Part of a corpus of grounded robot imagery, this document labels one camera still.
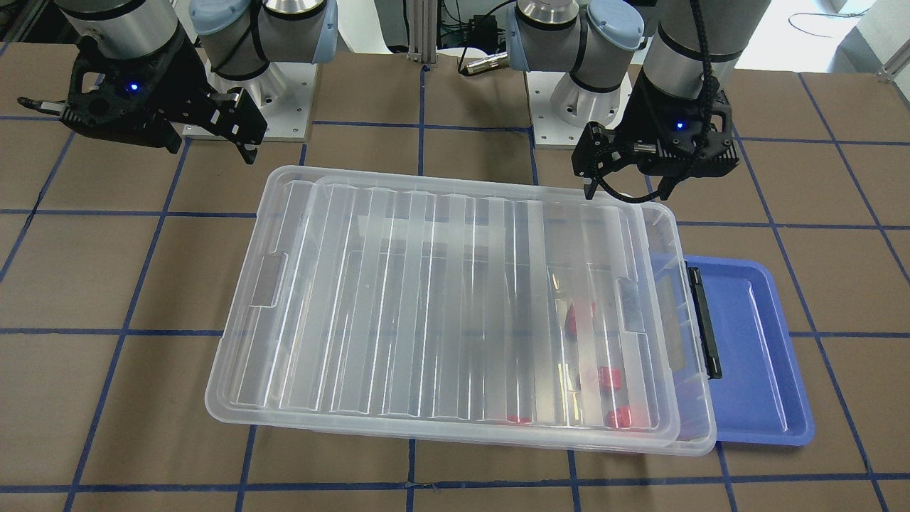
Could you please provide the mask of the black gripper viewer left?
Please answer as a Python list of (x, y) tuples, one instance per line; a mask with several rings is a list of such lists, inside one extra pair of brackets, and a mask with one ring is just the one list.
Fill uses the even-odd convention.
[(149, 55), (127, 60), (103, 56), (92, 36), (82, 36), (77, 48), (64, 102), (17, 97), (17, 103), (60, 116), (84, 137), (172, 154), (181, 144), (173, 123), (195, 125), (231, 142), (247, 165), (254, 164), (268, 127), (257, 102), (243, 87), (214, 92), (184, 32), (173, 33)]

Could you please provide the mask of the black gripper viewer right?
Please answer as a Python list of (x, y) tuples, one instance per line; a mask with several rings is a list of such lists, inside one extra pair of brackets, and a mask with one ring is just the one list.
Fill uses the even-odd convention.
[(583, 180), (585, 198), (598, 189), (623, 197), (606, 177), (624, 169), (626, 159), (651, 177), (719, 178), (735, 169), (740, 156), (732, 142), (732, 108), (716, 78), (709, 87), (707, 95), (697, 85), (695, 98), (674, 97), (640, 72), (619, 123), (619, 148), (614, 131), (589, 121), (573, 149), (573, 173)]

